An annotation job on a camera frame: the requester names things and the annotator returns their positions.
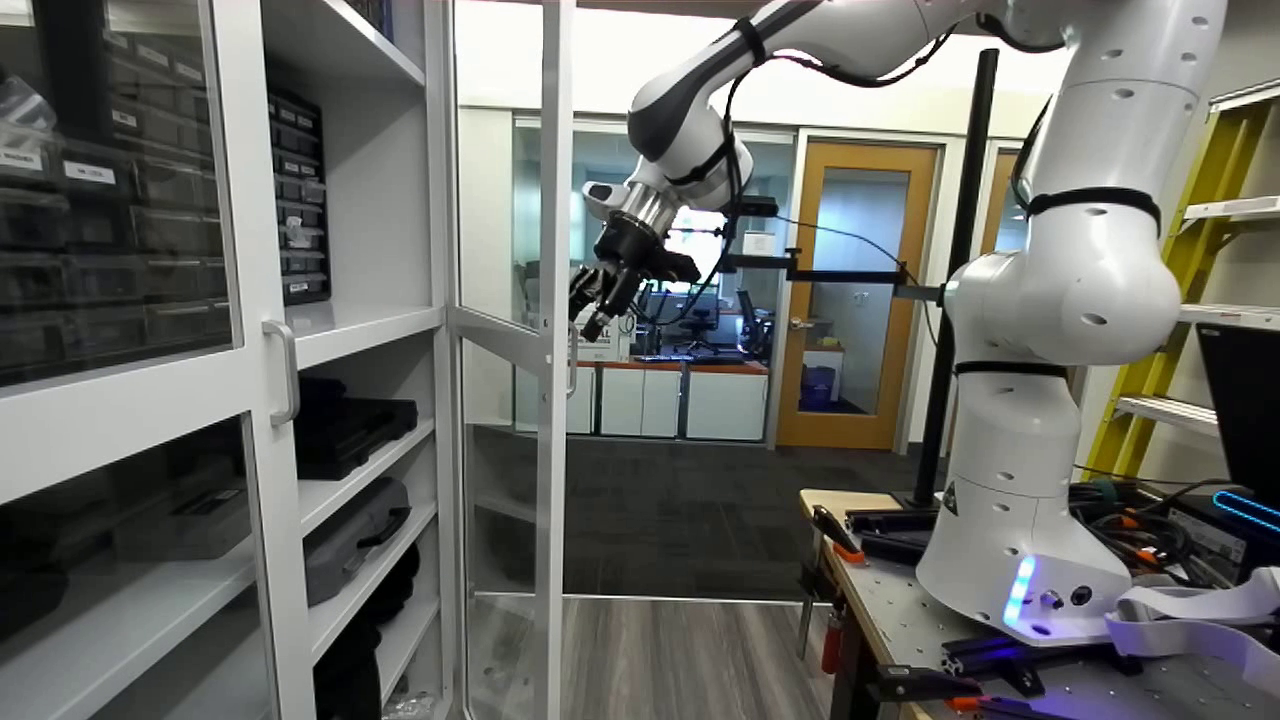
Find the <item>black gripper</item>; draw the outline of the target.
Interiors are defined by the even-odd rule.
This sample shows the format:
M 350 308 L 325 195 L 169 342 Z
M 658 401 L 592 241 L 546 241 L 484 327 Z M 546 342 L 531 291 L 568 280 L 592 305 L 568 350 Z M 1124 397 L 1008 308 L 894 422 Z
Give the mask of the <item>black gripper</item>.
M 568 285 L 568 319 L 580 319 L 600 301 L 580 333 L 583 342 L 600 342 L 632 308 L 645 280 L 697 280 L 700 268 L 693 258 L 663 249 L 677 221 L 677 201 L 663 189 L 588 181 L 580 195 L 603 225 L 603 237 L 597 241 L 597 268 L 580 268 Z

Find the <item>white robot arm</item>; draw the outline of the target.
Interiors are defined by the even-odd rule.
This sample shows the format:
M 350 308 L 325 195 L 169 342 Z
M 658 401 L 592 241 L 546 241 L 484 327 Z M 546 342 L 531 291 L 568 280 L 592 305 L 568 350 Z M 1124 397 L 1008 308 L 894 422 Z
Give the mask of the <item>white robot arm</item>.
M 958 436 L 916 585 L 1033 649 L 1108 638 L 1133 573 L 1068 514 L 1080 403 L 1068 375 L 1169 342 L 1179 285 L 1161 261 L 1169 181 L 1206 114 L 1229 0 L 769 0 L 632 97 L 632 177 L 597 185 L 597 261 L 568 318 L 600 337 L 650 280 L 689 280 L 663 249 L 685 207 L 725 213 L 754 174 L 711 97 L 769 60 L 883 88 L 954 29 L 1073 57 L 1033 133 L 1027 241 L 945 285 L 958 337 Z

